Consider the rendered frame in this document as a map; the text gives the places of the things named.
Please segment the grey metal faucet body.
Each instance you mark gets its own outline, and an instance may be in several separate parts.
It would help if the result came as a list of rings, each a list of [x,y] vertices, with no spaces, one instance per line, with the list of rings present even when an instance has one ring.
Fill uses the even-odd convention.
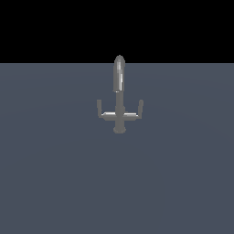
[[[138,118],[136,113],[126,112],[123,105],[124,67],[124,58],[119,55],[113,66],[113,92],[116,94],[115,112],[105,112],[101,115],[105,121],[115,121],[113,128],[115,133],[125,133],[124,123],[126,121],[135,121]]]

